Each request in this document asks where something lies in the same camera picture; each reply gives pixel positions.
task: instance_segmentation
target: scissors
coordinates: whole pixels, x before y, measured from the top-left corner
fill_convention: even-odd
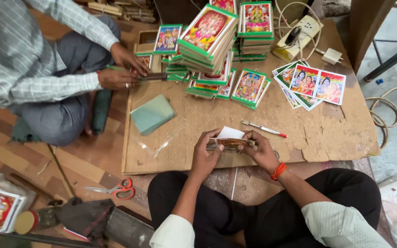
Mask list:
[[[119,198],[120,200],[128,200],[134,196],[135,191],[133,186],[133,181],[130,178],[123,179],[116,187],[112,189],[102,189],[102,188],[95,188],[95,187],[85,187],[85,189],[104,193],[104,194],[113,194],[115,197]]]

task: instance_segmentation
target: wooden table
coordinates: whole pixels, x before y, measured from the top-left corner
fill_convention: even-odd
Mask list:
[[[331,65],[313,54],[308,63],[315,68],[347,76],[344,99],[341,106],[323,102],[311,111],[303,108],[292,110],[280,86],[274,80],[256,111],[236,101],[197,99],[185,93],[186,83],[152,82],[130,93],[122,157],[123,174],[143,174],[168,170],[189,170],[192,153],[201,133],[217,127],[229,126],[240,130],[252,129],[240,122],[248,120],[288,135],[282,138],[263,131],[285,162],[354,160],[380,154],[377,133],[366,102],[350,66],[333,20],[324,20],[324,28],[318,48],[328,48],[343,53],[342,64]],[[309,44],[304,50],[308,54]],[[257,69],[273,78],[272,70],[286,63],[273,54],[266,61],[233,64],[237,68],[236,80],[242,68]],[[142,137],[130,121],[129,112],[141,104],[163,94],[177,116],[158,128],[148,137]],[[155,150],[168,136],[177,132],[156,157],[142,148]],[[254,165],[246,155],[224,154],[218,167]]]

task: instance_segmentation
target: hand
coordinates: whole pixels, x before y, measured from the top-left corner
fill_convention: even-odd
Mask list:
[[[221,128],[202,133],[194,147],[194,156],[192,158],[192,168],[189,177],[191,179],[196,179],[200,184],[211,174],[223,151],[223,145],[218,145],[212,154],[209,154],[206,150],[209,138],[215,137],[220,132]]]
[[[151,70],[140,60],[135,54],[126,50],[119,42],[114,43],[110,48],[111,56],[113,56],[116,65],[125,67],[125,63],[130,63],[141,76],[146,77]]]
[[[269,175],[272,175],[273,172],[275,172],[275,169],[280,165],[280,162],[273,152],[269,140],[252,130],[244,132],[245,135],[243,136],[243,139],[255,140],[255,144],[258,146],[258,149],[254,150],[250,147],[244,147],[241,145],[238,146],[238,149],[251,156],[257,165],[266,170]]]
[[[103,88],[120,90],[139,84],[139,76],[125,68],[122,70],[104,69],[99,72],[99,83]]]

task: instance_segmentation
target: black trousers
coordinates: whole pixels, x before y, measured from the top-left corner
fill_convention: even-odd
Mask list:
[[[164,172],[151,181],[148,202],[155,228],[173,211],[186,179],[181,172]],[[326,169],[306,181],[332,201],[356,208],[374,229],[378,226],[381,195],[366,174]],[[313,238],[301,209],[285,190],[258,206],[244,206],[202,185],[193,227],[195,248],[238,247],[224,236],[242,229],[248,248],[325,247]]]

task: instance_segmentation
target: electrical extension board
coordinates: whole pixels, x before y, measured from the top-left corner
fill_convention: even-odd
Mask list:
[[[302,49],[304,49],[309,42],[312,42],[311,38],[306,34],[309,34],[313,39],[315,39],[315,36],[320,30],[319,23],[311,16],[306,15],[294,27],[296,26],[301,27],[301,33],[299,34],[297,39],[300,39],[300,45]],[[295,56],[300,53],[300,47],[298,45],[298,42],[295,42],[295,44],[290,48],[280,49],[287,46],[284,42],[286,41],[291,31],[292,30],[290,30],[273,48],[273,54],[275,54],[278,58],[286,61],[286,63],[289,63],[292,59],[295,58]]]

